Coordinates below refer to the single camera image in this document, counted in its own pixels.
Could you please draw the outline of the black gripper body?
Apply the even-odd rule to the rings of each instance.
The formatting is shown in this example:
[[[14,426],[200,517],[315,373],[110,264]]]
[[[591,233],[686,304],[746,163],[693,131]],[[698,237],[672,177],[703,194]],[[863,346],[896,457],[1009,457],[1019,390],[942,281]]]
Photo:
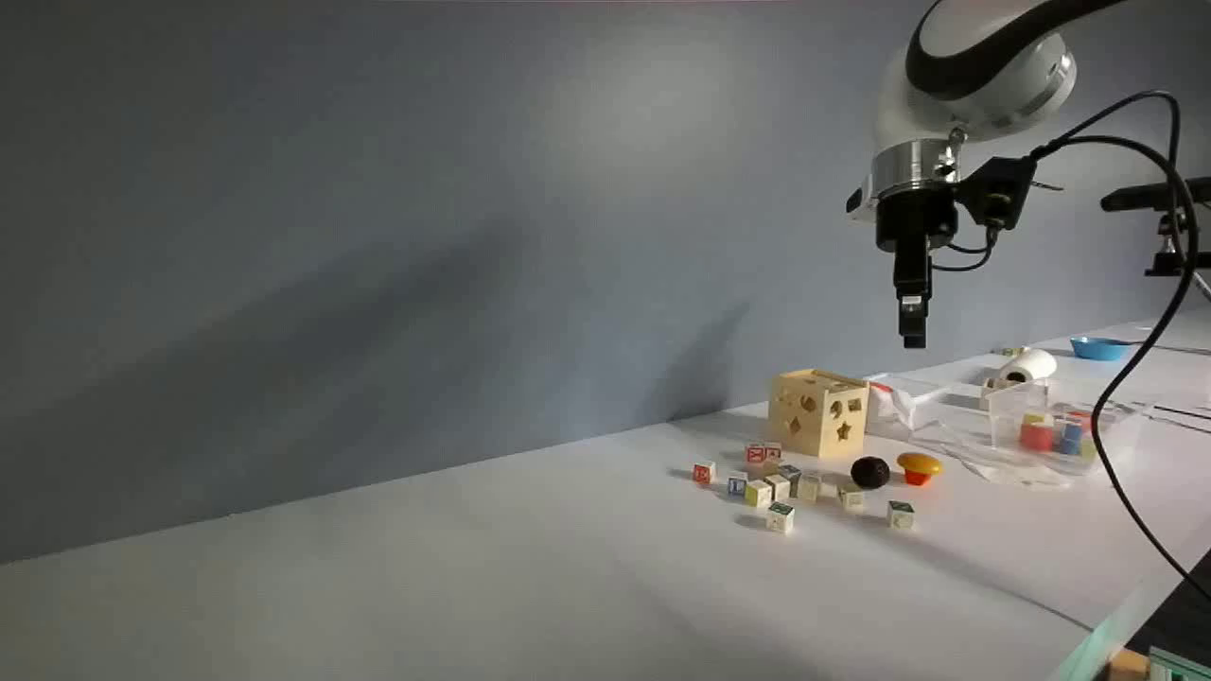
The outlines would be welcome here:
[[[892,288],[905,304],[932,296],[932,255],[957,232],[952,191],[910,191],[879,199],[876,241],[892,257]]]

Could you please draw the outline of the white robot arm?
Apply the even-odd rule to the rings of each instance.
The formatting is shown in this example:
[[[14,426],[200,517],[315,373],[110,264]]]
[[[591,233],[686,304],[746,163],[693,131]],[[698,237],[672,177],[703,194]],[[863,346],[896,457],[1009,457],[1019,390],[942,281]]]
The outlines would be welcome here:
[[[932,0],[879,88],[872,182],[850,208],[876,213],[892,257],[896,334],[927,346],[932,255],[969,213],[987,233],[1022,217],[1034,159],[987,159],[957,173],[966,143],[1022,131],[1055,112],[1080,80],[1063,25],[1116,0]]]

